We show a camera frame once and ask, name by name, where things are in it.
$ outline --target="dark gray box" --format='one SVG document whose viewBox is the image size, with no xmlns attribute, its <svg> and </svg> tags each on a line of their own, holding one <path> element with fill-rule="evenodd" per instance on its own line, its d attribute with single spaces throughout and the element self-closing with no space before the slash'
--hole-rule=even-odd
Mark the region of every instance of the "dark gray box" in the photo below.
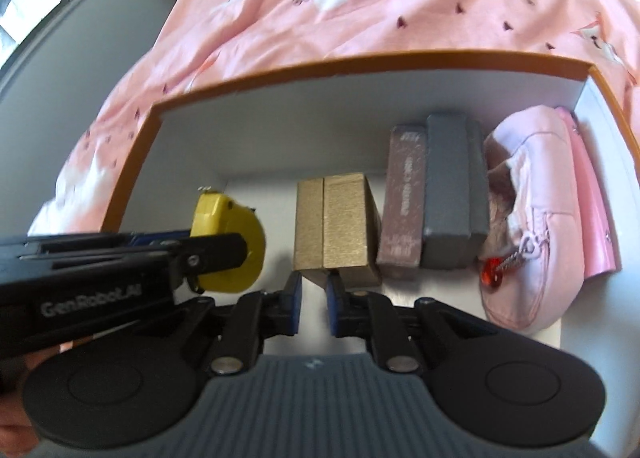
<svg viewBox="0 0 640 458">
<path fill-rule="evenodd" d="M 462 269 L 489 232 L 489 183 L 480 124 L 437 112 L 426 121 L 426 183 L 420 266 Z"/>
</svg>

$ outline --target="gray wall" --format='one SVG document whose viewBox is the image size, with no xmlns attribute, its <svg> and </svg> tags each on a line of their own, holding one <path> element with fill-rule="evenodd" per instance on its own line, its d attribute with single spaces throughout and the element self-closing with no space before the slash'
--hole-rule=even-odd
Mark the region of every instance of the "gray wall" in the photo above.
<svg viewBox="0 0 640 458">
<path fill-rule="evenodd" d="M 0 81 L 0 235 L 24 233 L 79 136 L 175 0 L 80 0 Z"/>
</svg>

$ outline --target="round black disc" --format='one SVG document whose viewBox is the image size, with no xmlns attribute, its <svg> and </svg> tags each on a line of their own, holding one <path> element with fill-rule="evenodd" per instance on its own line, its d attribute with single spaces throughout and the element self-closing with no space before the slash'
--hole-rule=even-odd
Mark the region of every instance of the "round black disc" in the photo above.
<svg viewBox="0 0 640 458">
<path fill-rule="evenodd" d="M 521 448 L 558 445 L 593 430 L 604 386 L 580 359 L 508 335 L 461 346 L 430 374 L 434 400 L 460 427 Z"/>
<path fill-rule="evenodd" d="M 49 359 L 29 376 L 24 405 L 42 437 L 75 448 L 119 447 L 162 432 L 193 406 L 194 372 L 162 340 L 103 341 Z"/>
</svg>

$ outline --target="gold gift box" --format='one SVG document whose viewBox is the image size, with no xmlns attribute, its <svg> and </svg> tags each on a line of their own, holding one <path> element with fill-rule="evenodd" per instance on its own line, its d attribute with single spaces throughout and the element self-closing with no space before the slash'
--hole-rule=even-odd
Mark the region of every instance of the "gold gift box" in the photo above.
<svg viewBox="0 0 640 458">
<path fill-rule="evenodd" d="M 350 173 L 298 183 L 293 266 L 321 287 L 336 269 L 347 288 L 380 284 L 380 216 L 367 177 Z"/>
</svg>

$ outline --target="pink blanket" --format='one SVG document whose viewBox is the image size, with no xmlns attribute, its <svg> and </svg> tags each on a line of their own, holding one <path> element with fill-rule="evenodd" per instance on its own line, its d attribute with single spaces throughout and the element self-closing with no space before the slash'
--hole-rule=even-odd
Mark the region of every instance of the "pink blanket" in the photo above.
<svg viewBox="0 0 640 458">
<path fill-rule="evenodd" d="M 92 231 L 151 105 L 220 80 L 368 52 L 493 48 L 595 63 L 640 134 L 640 0 L 178 0 L 80 139 L 30 233 Z"/>
</svg>

